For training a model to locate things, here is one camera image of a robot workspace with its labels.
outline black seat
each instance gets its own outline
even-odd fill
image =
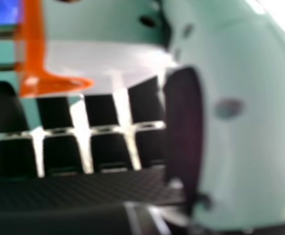
[[[45,175],[83,173],[75,136],[54,136],[44,139]]]
[[[165,164],[165,130],[141,131],[135,134],[135,140],[142,168]]]
[[[112,95],[85,96],[90,126],[118,125],[118,115]]]
[[[66,97],[39,98],[37,105],[45,129],[73,127]]]
[[[28,130],[23,107],[12,86],[0,82],[0,133]]]
[[[92,136],[91,148],[95,172],[116,168],[133,169],[122,134]]]
[[[164,119],[164,109],[158,97],[158,78],[151,78],[128,89],[134,123]]]
[[[35,177],[37,177],[37,168],[32,139],[0,141],[0,181]]]

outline machine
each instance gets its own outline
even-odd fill
[[[7,233],[285,235],[285,28],[257,0],[0,0]]]

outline orange plastic part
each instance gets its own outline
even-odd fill
[[[51,74],[44,68],[46,37],[41,0],[22,0],[22,20],[15,43],[16,71],[21,80],[21,97],[72,92],[87,89],[94,82],[83,77],[64,77]]]

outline blue object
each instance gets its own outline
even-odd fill
[[[0,0],[0,25],[16,24],[20,17],[20,0]]]

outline black vertical pad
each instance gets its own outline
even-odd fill
[[[0,82],[0,133],[27,130],[23,107],[12,86],[7,82]]]
[[[85,96],[90,126],[118,125],[118,115],[112,95]]]
[[[168,176],[183,182],[190,208],[203,154],[204,109],[198,74],[192,68],[179,70],[168,78],[164,91]]]
[[[0,181],[37,177],[32,139],[0,141]]]
[[[92,136],[91,148],[95,172],[111,168],[133,169],[122,134]]]
[[[164,119],[158,91],[158,78],[156,77],[128,89],[134,123]]]
[[[44,139],[45,175],[83,173],[81,156],[75,136],[55,136]]]
[[[141,131],[135,134],[139,159],[143,168],[164,165],[165,130]]]
[[[42,125],[45,129],[73,127],[66,97],[37,99]]]

